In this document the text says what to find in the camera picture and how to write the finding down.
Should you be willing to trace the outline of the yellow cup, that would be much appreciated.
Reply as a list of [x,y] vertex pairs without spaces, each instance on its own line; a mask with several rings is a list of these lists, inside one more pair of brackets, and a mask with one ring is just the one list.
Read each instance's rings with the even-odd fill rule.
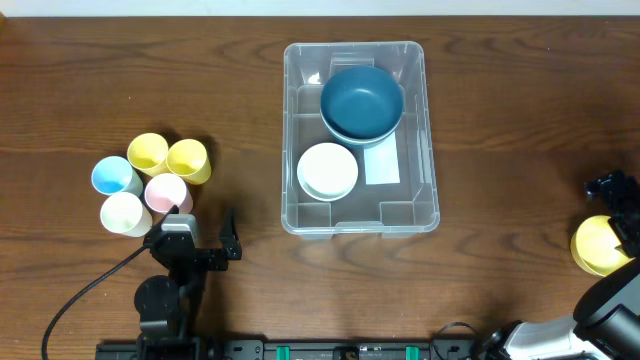
[[171,173],[193,185],[204,184],[212,173],[207,149],[195,139],[174,143],[168,150],[166,163]]
[[169,171],[166,158],[169,145],[157,133],[144,133],[134,138],[127,149],[129,163],[144,174],[154,177]]

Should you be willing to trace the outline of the dark blue bowl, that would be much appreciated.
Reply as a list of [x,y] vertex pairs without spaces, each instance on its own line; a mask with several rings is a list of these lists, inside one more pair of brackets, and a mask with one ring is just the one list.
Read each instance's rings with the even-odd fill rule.
[[326,83],[320,113],[342,135],[356,139],[378,137],[401,120],[403,90],[386,71],[355,66],[336,73]]
[[390,131],[384,135],[373,139],[356,139],[340,134],[330,126],[327,127],[332,137],[341,145],[354,149],[369,149],[381,145],[384,141],[395,136],[395,131]]

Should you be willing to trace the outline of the cream white cup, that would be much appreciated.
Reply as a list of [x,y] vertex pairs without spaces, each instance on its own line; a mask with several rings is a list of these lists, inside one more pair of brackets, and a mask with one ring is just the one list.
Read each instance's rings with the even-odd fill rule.
[[101,207],[100,220],[109,232],[129,237],[144,236],[153,225],[149,210],[128,192],[108,197]]

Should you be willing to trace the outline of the pink cup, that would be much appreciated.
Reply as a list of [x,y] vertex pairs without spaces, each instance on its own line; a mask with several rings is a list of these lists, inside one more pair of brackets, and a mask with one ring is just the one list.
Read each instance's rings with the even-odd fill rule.
[[173,206],[179,208],[180,214],[188,214],[193,209],[193,198],[186,182],[172,173],[153,177],[146,185],[144,199],[151,210],[162,214]]

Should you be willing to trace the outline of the light grey bowl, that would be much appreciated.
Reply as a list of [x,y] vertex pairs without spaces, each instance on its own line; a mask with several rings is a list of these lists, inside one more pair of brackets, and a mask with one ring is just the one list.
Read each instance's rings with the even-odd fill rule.
[[301,185],[301,189],[310,197],[312,197],[315,200],[318,201],[322,201],[322,202],[332,202],[332,201],[337,201],[339,199],[342,199],[344,197],[346,197],[352,190],[353,190],[353,186],[345,188],[340,190],[337,193],[323,193],[320,192],[316,189],[314,189],[313,187],[311,187],[308,183],[303,183]]

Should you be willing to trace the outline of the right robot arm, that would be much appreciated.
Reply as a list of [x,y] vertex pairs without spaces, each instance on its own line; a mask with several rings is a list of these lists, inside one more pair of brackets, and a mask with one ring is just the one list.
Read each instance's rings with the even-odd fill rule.
[[605,227],[630,261],[596,282],[571,316],[516,322],[479,346],[486,359],[637,359],[639,357],[639,183],[620,170],[585,184],[612,218]]

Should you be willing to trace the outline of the white bowl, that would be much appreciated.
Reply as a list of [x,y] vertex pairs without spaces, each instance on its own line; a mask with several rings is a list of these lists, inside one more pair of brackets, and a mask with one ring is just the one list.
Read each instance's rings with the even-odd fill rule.
[[323,193],[355,187],[359,175],[355,156],[336,143],[320,143],[307,149],[298,161],[298,183],[308,183]]

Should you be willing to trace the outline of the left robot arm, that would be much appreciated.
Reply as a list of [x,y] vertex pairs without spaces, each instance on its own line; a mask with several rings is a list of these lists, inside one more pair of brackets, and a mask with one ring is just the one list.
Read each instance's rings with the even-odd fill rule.
[[242,258],[234,212],[229,210],[219,233],[219,248],[197,246],[199,228],[191,214],[174,206],[144,236],[154,260],[168,270],[153,276],[136,290],[134,305],[142,334],[150,338],[186,338],[198,314],[207,274],[225,271]]

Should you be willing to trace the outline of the beige bowl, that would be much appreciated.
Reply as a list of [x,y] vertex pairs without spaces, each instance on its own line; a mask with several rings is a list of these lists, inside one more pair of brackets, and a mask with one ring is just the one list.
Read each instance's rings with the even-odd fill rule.
[[393,135],[395,133],[395,131],[397,130],[397,128],[399,127],[401,121],[398,121],[389,131],[387,131],[386,133],[378,136],[378,137],[374,137],[374,138],[370,138],[370,139],[356,139],[356,138],[352,138],[352,137],[348,137],[346,135],[342,135],[341,133],[339,133],[336,129],[334,129],[327,118],[322,117],[322,120],[325,124],[325,126],[327,127],[329,133],[340,143],[344,144],[345,146],[349,146],[349,147],[364,147],[364,148],[368,148],[368,147],[373,147],[376,146],[379,143],[382,143],[383,141],[385,141],[388,137],[390,137],[391,135]]

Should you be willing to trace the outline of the light blue cup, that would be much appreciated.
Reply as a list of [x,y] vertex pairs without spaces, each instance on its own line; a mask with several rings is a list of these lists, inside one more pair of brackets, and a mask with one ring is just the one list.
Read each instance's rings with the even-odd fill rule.
[[109,156],[100,160],[92,170],[91,183],[94,189],[107,196],[128,192],[140,197],[143,182],[129,161],[120,156]]

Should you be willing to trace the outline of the yellow bowl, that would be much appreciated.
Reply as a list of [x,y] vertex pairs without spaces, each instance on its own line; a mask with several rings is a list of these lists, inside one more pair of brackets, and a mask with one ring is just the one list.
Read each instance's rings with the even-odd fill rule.
[[621,242],[609,225],[610,217],[592,216],[580,224],[571,238],[570,251],[585,272],[606,277],[631,259],[621,250]]

